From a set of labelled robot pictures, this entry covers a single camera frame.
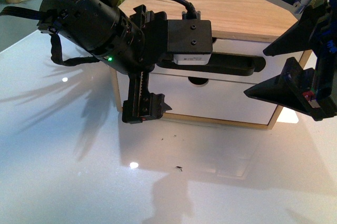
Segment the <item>drawer front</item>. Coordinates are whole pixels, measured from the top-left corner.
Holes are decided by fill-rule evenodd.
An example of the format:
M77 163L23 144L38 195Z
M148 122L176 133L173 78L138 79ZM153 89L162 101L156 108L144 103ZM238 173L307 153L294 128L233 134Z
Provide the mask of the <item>drawer front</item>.
M127 99L128 77L118 75L121 100ZM150 74L149 91L165 94L170 113L220 120L268 124L276 105L247 98L251 84L209 80L192 84L186 76Z
M239 41L239 40L221 40L218 39L213 44L213 52L229 53L229 54L244 54L264 57L266 60L265 68L258 73L253 73L250 76L237 76L237 75L224 75L205 72L193 72L183 70L163 69L156 66L153 73L169 74L169 75L181 75L181 76L194 76L203 77L214 80L233 81L257 84L261 83L269 78L279 75L285 65L286 59L289 57L295 57L298 61L303 52L296 52L287 55L278 56L265 56L263 50L269 45L265 42L253 42L253 41Z

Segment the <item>wooden top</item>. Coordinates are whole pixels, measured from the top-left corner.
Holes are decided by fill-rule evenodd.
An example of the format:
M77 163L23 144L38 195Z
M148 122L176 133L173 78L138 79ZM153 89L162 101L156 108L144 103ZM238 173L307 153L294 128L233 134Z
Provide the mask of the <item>wooden top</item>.
M273 42L295 22L287 10L265 0L187 0L202 20L212 22L212 35L217 38ZM169 0L125 0L120 9L127 15L144 4L148 11L165 11L168 19L181 19L185 7Z

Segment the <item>screw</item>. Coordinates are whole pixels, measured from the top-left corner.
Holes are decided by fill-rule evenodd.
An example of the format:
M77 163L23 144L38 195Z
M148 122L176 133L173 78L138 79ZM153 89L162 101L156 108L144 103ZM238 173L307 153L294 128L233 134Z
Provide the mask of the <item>screw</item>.
M296 2L293 4L293 6L294 6L295 8L299 7L300 5L301 5L301 1L296 1Z

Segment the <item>black plastic part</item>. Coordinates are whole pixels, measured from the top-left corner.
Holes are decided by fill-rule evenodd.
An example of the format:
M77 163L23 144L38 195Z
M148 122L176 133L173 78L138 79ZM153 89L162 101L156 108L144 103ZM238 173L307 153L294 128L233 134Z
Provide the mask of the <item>black plastic part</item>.
M262 71L266 61L260 56L212 53L207 65L177 65L172 62L172 58L162 60L157 65L166 69L248 76Z
M123 102L122 121L136 124L160 119L165 111L172 110L164 102L164 94L148 91L149 73L129 75L128 98Z
M211 22L208 20L164 20L156 13L142 28L146 37L143 63L160 62L170 54L211 54Z
M257 100L278 104L311 116L315 121L331 118L337 115L337 84L331 82L332 92L322 97L308 101L305 93L312 89L315 71L303 70L294 57L287 59L282 73L276 77L259 83L244 93ZM317 102L318 107L313 108L310 102Z
M326 14L326 5L308 6L299 21L263 50L266 56L311 49L310 39L318 20Z

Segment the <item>robotic arm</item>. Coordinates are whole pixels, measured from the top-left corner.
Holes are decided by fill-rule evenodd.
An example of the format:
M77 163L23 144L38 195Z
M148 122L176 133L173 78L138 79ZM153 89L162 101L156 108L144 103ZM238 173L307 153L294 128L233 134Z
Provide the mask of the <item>robotic arm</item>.
M7 7L1 15L39 20L38 29L51 36L52 61L57 64L101 61L127 74L130 84L128 100L123 103L123 122L159 119L171 108L163 94L148 91L148 73L173 54L211 54L211 22L200 20L200 13L185 0L174 0L186 7L182 20L167 20L166 13L147 11L144 5L135 8L129 18L117 7L118 1L43 0L39 12ZM92 57L63 61L59 34Z
M245 94L279 104L320 121L337 115L337 0L268 0L300 18L263 52L276 56L312 50L314 69L303 70L289 58L280 75L253 86Z
M39 20L38 29L51 36L52 60L57 64L74 66L101 61L127 74L130 84L122 120L141 123L159 119L171 109L165 104L163 94L148 91L148 74L155 64L172 67L171 62L175 62L175 69L232 74L219 65L225 63L226 67L233 62L223 57L219 60L215 54L209 61L198 62L193 67L179 65L185 56L211 54L212 35L211 23L200 20L200 13L191 3L175 1L186 7L182 20L167 20L164 12L147 11L144 5L135 8L135 14L129 18L117 7L118 0L43 0L39 12L7 7L0 15ZM268 1L290 10L300 20L267 47L265 55L312 49L317 64L315 70L304 71L290 58L281 75L257 84L245 94L297 110L317 121L337 115L337 0ZM63 61L59 34L87 50L92 57ZM244 60L242 64L254 63ZM263 69L263 62L259 64L262 66L255 71Z

